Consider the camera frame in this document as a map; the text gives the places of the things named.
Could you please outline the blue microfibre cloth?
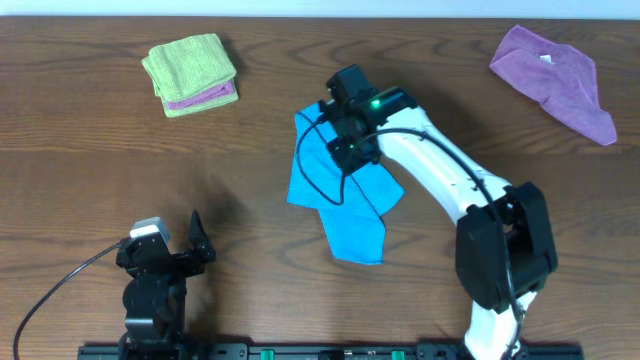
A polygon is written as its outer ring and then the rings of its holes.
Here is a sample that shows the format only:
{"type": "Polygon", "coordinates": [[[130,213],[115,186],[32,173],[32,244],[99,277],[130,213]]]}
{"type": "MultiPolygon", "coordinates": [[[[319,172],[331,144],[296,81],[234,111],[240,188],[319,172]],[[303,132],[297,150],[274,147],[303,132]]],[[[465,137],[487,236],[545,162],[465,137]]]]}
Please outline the blue microfibre cloth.
{"type": "Polygon", "coordinates": [[[346,176],[326,149],[336,137],[330,124],[309,127],[321,115],[312,104],[295,114],[296,140],[287,201],[315,209],[324,226],[332,254],[343,261],[380,265],[386,228],[382,216],[405,190],[382,165],[367,164],[346,176]]]}

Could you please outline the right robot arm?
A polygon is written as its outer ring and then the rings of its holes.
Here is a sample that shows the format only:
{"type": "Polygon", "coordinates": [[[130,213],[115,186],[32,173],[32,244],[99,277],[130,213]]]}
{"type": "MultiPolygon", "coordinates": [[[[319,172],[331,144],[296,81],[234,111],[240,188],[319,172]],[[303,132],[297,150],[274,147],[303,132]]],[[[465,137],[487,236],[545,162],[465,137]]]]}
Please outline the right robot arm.
{"type": "Polygon", "coordinates": [[[331,85],[322,119],[328,145],[352,174],[386,157],[411,174],[456,227],[455,271],[472,300],[464,345],[474,359],[513,359],[527,309],[558,257],[546,201],[527,182],[514,186],[464,154],[404,90],[331,85]]]}

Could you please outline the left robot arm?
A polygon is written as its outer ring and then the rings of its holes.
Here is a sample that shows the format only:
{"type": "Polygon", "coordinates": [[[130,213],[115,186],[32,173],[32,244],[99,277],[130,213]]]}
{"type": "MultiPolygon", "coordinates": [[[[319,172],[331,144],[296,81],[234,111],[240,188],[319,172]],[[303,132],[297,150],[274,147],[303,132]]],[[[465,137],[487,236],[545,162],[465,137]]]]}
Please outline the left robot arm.
{"type": "Polygon", "coordinates": [[[216,260],[196,211],[187,238],[189,249],[171,253],[165,223],[152,217],[136,222],[121,241],[116,264],[132,280],[122,297],[126,333],[118,344],[120,359],[189,359],[196,352],[185,336],[186,279],[216,260]]]}

